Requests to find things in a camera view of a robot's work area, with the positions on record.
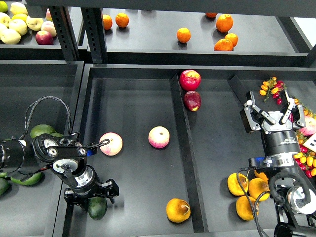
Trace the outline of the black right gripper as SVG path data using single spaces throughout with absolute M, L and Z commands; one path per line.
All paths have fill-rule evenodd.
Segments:
M 281 153 L 299 153 L 300 147 L 293 128 L 306 126 L 304 109 L 296 105 L 287 90 L 280 92 L 282 110 L 265 112 L 255 102 L 253 91 L 246 94 L 244 108 L 240 116 L 247 133 L 261 130 L 261 139 L 266 157 Z

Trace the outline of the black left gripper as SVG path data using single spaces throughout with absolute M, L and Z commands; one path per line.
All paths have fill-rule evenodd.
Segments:
M 100 183 L 95 169 L 87 165 L 82 174 L 75 177 L 69 168 L 64 175 L 69 188 L 64 190 L 64 200 L 69 205 L 80 206 L 84 211 L 88 211 L 88 198 L 95 196 L 108 198 L 112 204 L 115 197 L 119 196 L 119 187 L 114 179 L 108 179 L 105 183 Z

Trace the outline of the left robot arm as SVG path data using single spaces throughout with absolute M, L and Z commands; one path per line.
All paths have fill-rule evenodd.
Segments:
M 44 96 L 33 102 L 25 112 L 24 132 L 20 138 L 4 140 L 0 143 L 0 170 L 21 182 L 37 173 L 51 169 L 63 183 L 68 185 L 64 199 L 68 205 L 79 205 L 87 208 L 88 201 L 94 197 L 108 198 L 114 203 L 119 196 L 119 187 L 113 179 L 102 183 L 94 170 L 87 164 L 87 157 L 97 153 L 97 148 L 109 144 L 104 139 L 97 144 L 83 145 L 79 133 L 71 129 L 71 115 L 65 106 L 67 135 L 55 137 L 48 133 L 25 139 L 36 106 L 46 100 L 61 102 L 55 96 Z

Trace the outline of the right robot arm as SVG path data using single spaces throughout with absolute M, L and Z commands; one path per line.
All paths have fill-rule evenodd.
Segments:
M 255 102 L 253 91 L 239 100 L 246 132 L 260 131 L 263 157 L 249 159 L 248 171 L 264 172 L 267 191 L 277 214 L 276 237 L 316 235 L 316 191 L 300 174 L 294 156 L 300 152 L 296 131 L 306 126 L 302 105 L 296 105 L 286 90 L 281 91 L 282 109 L 265 112 Z

